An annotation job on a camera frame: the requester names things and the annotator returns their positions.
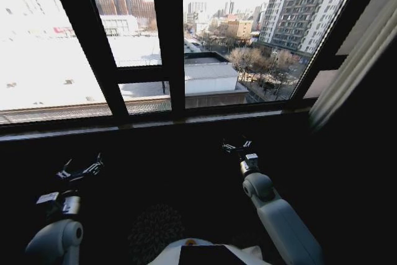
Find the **flat roof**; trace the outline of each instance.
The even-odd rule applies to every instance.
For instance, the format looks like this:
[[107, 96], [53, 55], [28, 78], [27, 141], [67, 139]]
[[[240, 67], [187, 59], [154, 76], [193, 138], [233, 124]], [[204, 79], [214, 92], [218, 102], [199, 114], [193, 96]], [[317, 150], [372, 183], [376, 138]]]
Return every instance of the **flat roof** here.
[[185, 66], [185, 81], [195, 79], [237, 78], [238, 72], [231, 65]]
[[219, 63], [223, 62], [216, 57], [196, 57], [196, 58], [185, 58], [186, 65], [198, 65], [202, 63]]

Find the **rooftop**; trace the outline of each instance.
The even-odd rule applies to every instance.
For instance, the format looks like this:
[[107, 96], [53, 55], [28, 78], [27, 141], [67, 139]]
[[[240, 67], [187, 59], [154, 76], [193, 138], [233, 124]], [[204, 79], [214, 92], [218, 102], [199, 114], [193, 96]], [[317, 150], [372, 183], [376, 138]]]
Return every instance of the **rooftop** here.
[[207, 63], [229, 62], [229, 60], [216, 52], [185, 53], [185, 65], [201, 65]]
[[219, 63], [222, 62], [215, 57], [197, 57], [197, 58], [185, 58], [186, 65], [197, 65], [202, 63]]
[[238, 73], [231, 65], [185, 66], [185, 81], [195, 79], [237, 78]]

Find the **low white building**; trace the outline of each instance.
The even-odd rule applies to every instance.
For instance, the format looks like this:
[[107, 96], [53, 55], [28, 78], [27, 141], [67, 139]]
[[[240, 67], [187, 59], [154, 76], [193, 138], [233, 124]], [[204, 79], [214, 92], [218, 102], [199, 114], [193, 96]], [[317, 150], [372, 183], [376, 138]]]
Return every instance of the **low white building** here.
[[134, 16], [102, 15], [100, 19], [108, 36], [123, 37], [135, 35], [138, 32], [138, 21]]
[[237, 78], [238, 72], [231, 63], [185, 65], [185, 93], [233, 91]]
[[215, 52], [185, 53], [186, 108], [245, 103], [233, 64]]

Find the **window mullion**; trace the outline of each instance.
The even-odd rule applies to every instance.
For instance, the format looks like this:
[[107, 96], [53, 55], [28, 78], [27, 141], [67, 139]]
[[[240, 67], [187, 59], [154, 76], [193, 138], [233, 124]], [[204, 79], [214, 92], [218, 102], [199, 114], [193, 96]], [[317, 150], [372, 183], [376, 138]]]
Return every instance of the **window mullion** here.
[[117, 66], [94, 0], [60, 0], [102, 93], [117, 119], [128, 117], [117, 84]]
[[185, 109], [184, 33], [182, 0], [154, 0], [162, 64], [169, 73], [172, 112]]

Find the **window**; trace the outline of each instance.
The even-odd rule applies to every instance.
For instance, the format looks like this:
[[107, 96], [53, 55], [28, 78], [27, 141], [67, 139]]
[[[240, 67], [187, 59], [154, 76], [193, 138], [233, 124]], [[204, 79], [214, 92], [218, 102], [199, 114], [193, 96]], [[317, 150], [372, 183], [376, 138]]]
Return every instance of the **window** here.
[[[182, 0], [3, 1], [0, 124], [170, 110], [185, 115], [185, 108], [287, 100], [318, 39], [312, 47], [302, 41], [313, 26], [315, 36], [328, 29], [310, 14], [324, 7], [318, 0], [292, 2], [281, 15], [277, 7], [285, 0], [276, 0], [259, 40], [288, 50], [264, 56], [245, 47], [260, 28], [246, 21], [255, 7], [242, 3], [251, 0], [183, 1], [184, 12]], [[262, 2], [269, 0], [252, 0]], [[305, 2], [310, 6], [294, 6]], [[275, 28], [281, 20], [288, 28]], [[177, 37], [184, 38], [184, 57], [173, 44]]]
[[[117, 66], [161, 65], [153, 0], [95, 0], [95, 3], [105, 31], [109, 28], [106, 20], [113, 20], [110, 26], [115, 34], [108, 41]], [[195, 3], [194, 12], [199, 13], [202, 8]], [[122, 22], [128, 24], [128, 30], [121, 28]]]
[[0, 124], [111, 115], [60, 0], [3, 3]]

